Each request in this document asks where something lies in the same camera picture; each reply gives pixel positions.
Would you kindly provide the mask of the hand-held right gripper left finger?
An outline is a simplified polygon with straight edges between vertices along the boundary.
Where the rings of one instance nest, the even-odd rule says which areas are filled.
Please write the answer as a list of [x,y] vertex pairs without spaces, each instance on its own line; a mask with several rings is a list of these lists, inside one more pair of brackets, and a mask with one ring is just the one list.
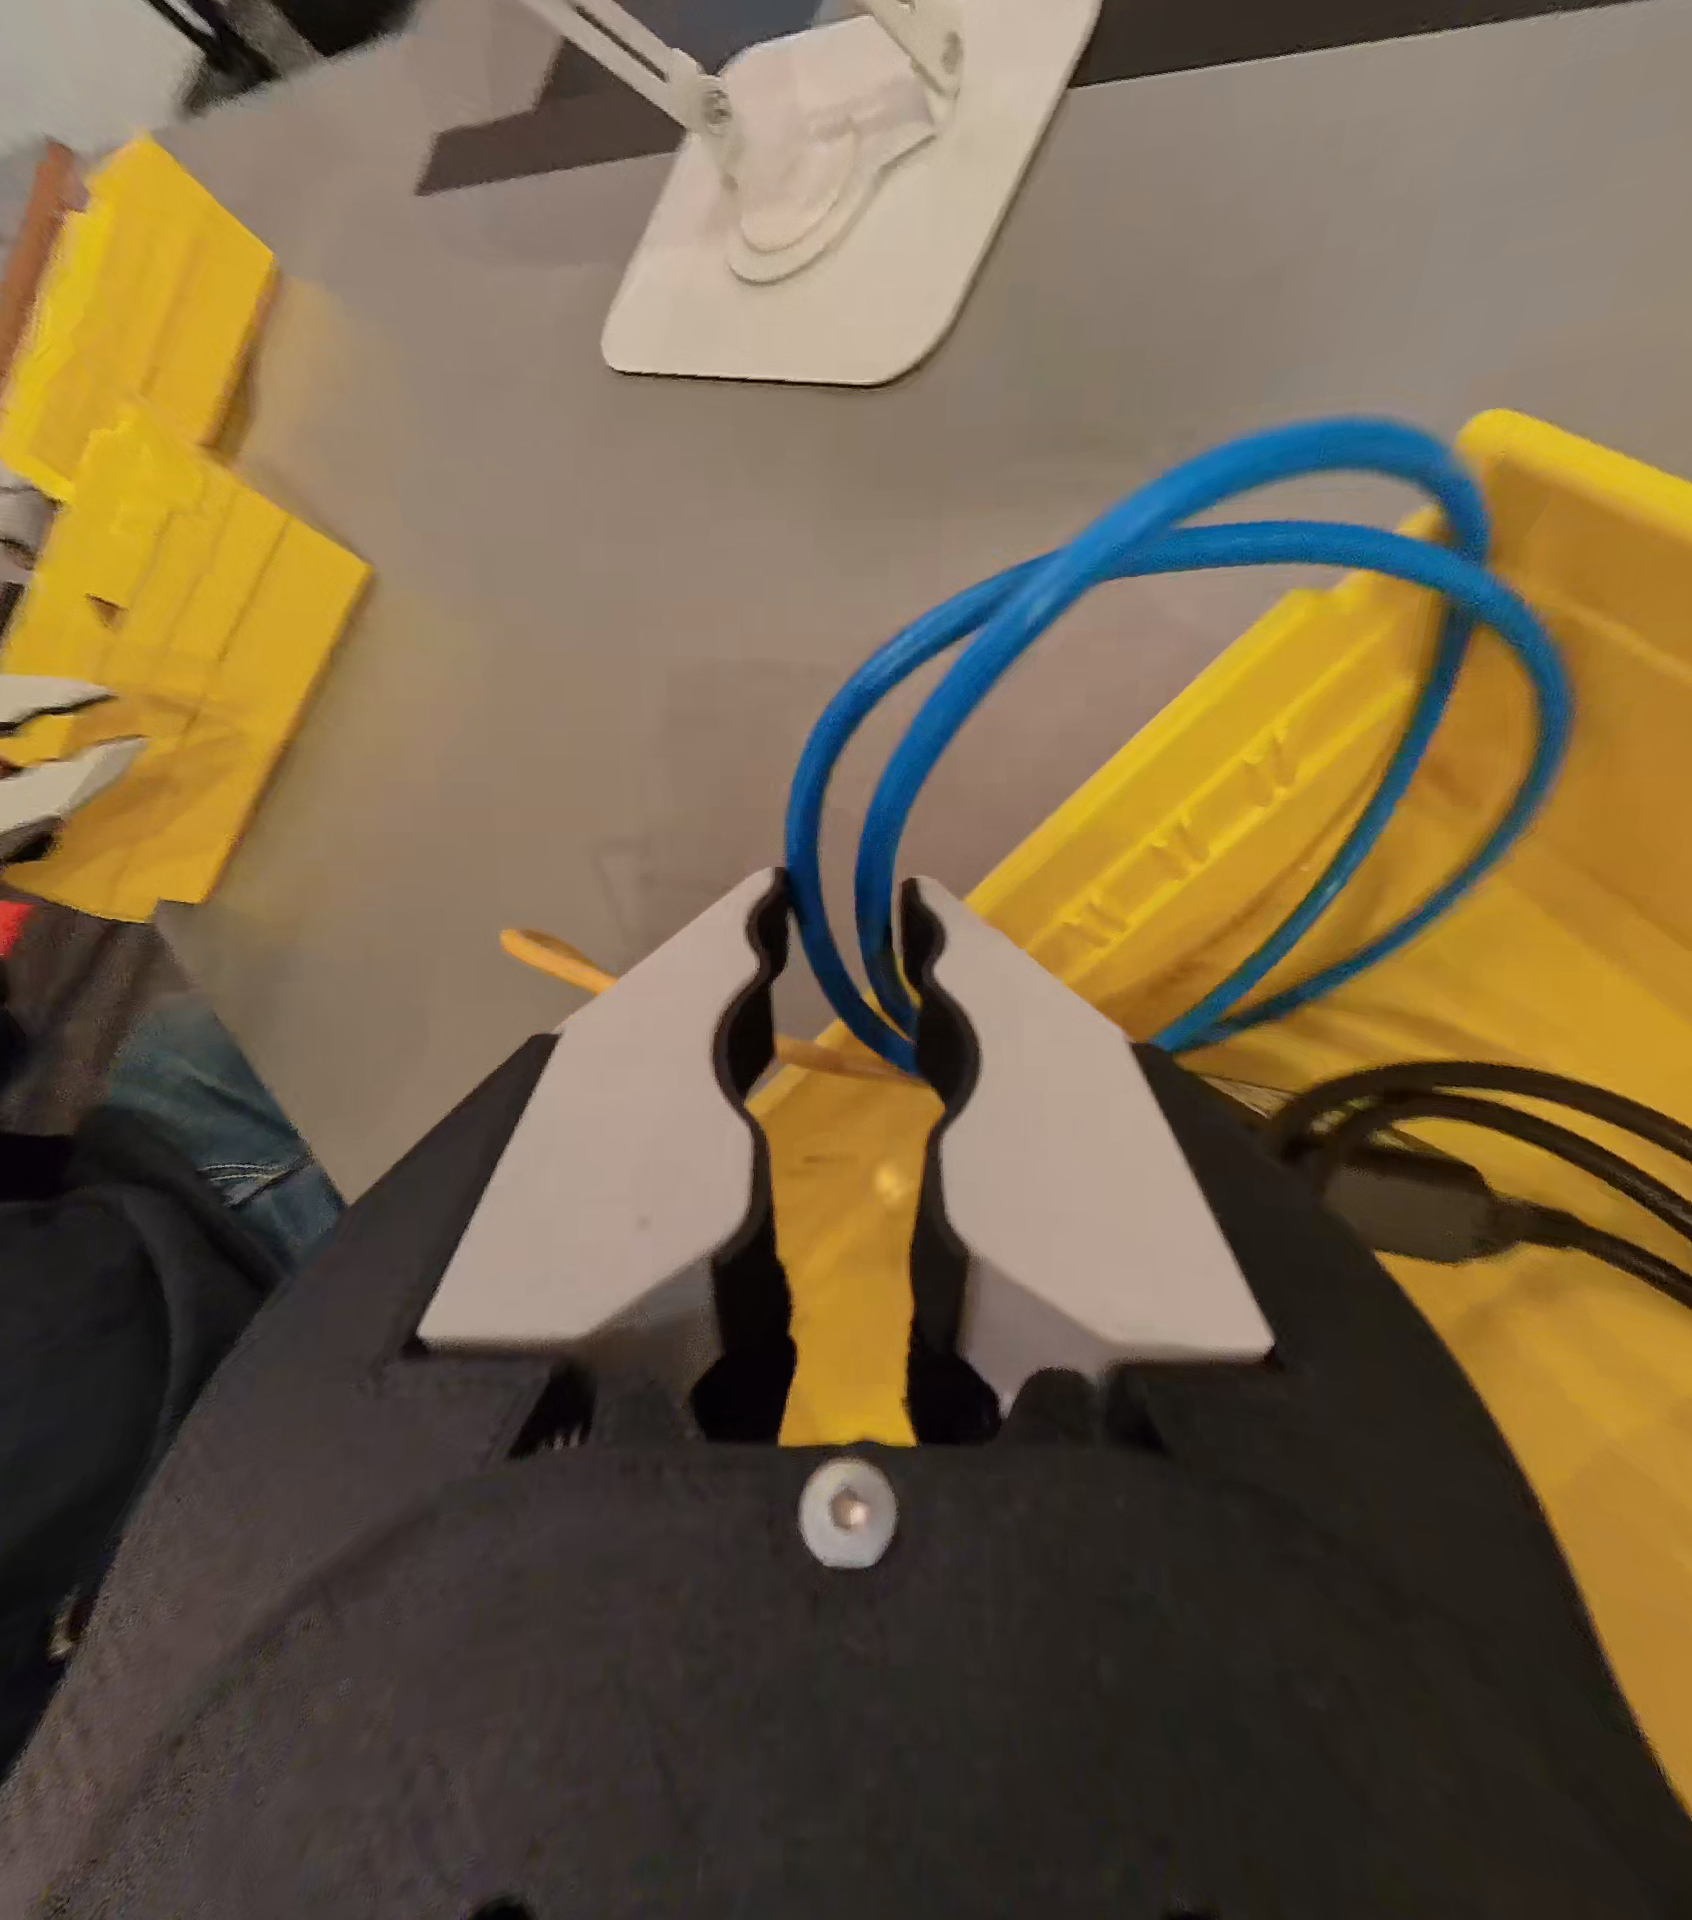
[[772,1239],[747,1103],[777,1065],[786,875],[747,877],[574,1013],[419,1320],[426,1354],[703,1380],[720,1264]]

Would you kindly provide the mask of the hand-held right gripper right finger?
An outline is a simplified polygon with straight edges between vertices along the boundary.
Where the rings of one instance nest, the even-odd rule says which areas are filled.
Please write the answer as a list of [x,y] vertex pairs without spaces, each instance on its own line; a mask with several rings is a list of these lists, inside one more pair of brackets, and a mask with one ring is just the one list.
[[1256,1365],[1273,1329],[1140,1049],[935,878],[902,889],[915,1065],[943,1107],[915,1341],[1006,1410],[1028,1380]]

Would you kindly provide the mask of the yellow plastic bin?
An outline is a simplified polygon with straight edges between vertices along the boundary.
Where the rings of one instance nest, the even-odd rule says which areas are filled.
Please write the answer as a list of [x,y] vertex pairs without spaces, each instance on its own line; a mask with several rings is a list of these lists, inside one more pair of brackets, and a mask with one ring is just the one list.
[[145,739],[0,882],[115,923],[200,904],[368,587],[225,455],[274,254],[156,141],[47,149],[0,280],[0,677],[112,700],[0,734],[0,779]]

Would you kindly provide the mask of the yellow board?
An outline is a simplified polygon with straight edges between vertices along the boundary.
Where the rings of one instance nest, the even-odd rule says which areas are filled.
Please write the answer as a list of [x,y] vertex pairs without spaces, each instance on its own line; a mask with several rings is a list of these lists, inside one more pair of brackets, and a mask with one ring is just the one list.
[[[1692,1127],[1692,485],[1516,413],[1459,435],[1492,563],[1577,699],[1518,850],[1411,948],[1195,1057],[1267,1091],[1492,1060]],[[1296,589],[1070,794],[1033,783],[971,904],[1147,1039],[1247,961],[1338,848],[1432,648],[1425,595]],[[1587,1259],[1386,1262],[1544,1503],[1692,1812],[1692,1320]]]

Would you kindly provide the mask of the person's leg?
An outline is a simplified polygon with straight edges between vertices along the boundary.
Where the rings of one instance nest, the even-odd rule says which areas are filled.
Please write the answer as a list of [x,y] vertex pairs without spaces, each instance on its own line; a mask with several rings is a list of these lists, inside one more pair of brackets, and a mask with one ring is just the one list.
[[159,999],[125,1039],[99,1108],[173,1149],[287,1273],[346,1203],[204,996]]

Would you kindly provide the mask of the thin metal rod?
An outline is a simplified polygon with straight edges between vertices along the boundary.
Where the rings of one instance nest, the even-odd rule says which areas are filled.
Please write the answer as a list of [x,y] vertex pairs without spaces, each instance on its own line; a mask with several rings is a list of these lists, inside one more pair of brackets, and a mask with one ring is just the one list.
[[727,139],[735,106],[714,75],[619,2],[523,2],[523,10],[666,115],[684,133]]

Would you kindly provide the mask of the white mount plate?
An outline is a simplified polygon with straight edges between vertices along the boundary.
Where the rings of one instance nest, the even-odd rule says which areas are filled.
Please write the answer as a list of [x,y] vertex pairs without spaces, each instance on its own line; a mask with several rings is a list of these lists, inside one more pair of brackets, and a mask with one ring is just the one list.
[[681,126],[609,307],[619,374],[878,388],[959,320],[1099,2],[857,5],[710,75],[623,48]]

